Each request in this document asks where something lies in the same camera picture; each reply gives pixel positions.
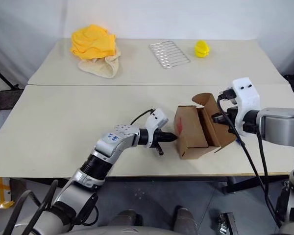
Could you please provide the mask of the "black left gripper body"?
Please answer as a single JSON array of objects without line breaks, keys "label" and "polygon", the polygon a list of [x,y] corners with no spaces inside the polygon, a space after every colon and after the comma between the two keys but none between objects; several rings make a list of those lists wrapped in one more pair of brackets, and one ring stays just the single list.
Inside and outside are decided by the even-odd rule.
[{"label": "black left gripper body", "polygon": [[157,150],[159,156],[164,155],[164,152],[159,144],[159,142],[162,142],[163,134],[163,131],[155,131],[153,135],[152,148],[155,148]]}]

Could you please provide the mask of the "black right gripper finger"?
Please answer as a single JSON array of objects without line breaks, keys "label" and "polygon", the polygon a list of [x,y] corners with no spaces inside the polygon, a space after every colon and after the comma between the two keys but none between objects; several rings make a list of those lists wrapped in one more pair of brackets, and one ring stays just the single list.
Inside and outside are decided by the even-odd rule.
[{"label": "black right gripper finger", "polygon": [[216,124],[227,124],[227,119],[224,117],[223,114],[214,114],[212,115],[213,123]]}]

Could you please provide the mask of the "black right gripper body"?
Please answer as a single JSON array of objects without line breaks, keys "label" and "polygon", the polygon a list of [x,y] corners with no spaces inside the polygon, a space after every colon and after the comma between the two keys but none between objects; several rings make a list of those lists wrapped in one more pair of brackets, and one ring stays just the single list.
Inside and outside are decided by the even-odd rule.
[{"label": "black right gripper body", "polygon": [[227,109],[227,116],[228,116],[228,118],[229,118],[229,120],[231,122],[231,123],[228,122],[228,126],[229,126],[228,132],[232,133],[232,134],[235,134],[235,135],[239,134],[239,132],[238,132],[238,130],[236,128],[236,124],[235,124],[237,113],[238,113],[238,107],[237,106]]}]

